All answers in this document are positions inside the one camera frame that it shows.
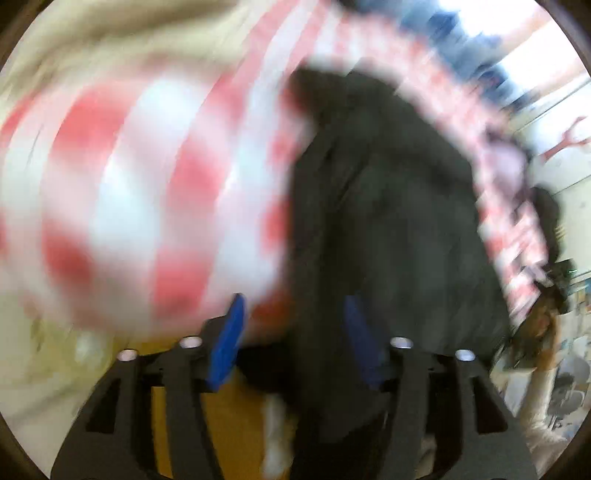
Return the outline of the black puffer jacket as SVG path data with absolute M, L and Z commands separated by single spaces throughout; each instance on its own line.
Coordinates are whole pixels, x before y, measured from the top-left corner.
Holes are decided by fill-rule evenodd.
M 291 169 L 287 331 L 249 341 L 236 365 L 297 422 L 290 478 L 368 478 L 389 399 L 356 364 L 346 297 L 379 344 L 469 349 L 485 365 L 510 316 L 478 231 L 469 160 L 361 71 L 301 67 L 290 87 L 317 131 Z

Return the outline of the red white checkered bedsheet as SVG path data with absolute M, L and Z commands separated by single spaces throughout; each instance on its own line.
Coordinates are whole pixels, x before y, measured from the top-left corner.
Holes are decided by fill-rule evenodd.
M 512 212 L 483 140 L 498 113 L 420 38 L 332 1 L 252 1 L 231 64 L 155 58 L 55 80 L 1 115 L 1 289 L 48 320 L 158 335 L 197 328 L 235 293 L 280 302 L 287 176 L 308 120 L 298 66 L 361 67 L 400 87 L 474 166 L 480 235 L 509 312 L 538 297 L 531 205 Z

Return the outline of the blue whale curtain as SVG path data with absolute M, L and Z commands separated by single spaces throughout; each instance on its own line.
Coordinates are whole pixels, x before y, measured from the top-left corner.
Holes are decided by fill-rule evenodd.
M 482 96 L 515 112 L 538 94 L 509 58 L 536 29 L 544 12 L 534 1 L 343 1 L 360 15 L 377 15 L 418 36 L 453 75 L 475 83 Z

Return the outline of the beige puffer jacket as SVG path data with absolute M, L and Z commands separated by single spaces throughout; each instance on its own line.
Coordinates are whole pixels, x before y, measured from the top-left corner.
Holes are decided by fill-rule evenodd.
M 1 115 L 67 77 L 155 58 L 235 63 L 254 20 L 252 1 L 54 1 L 1 70 Z

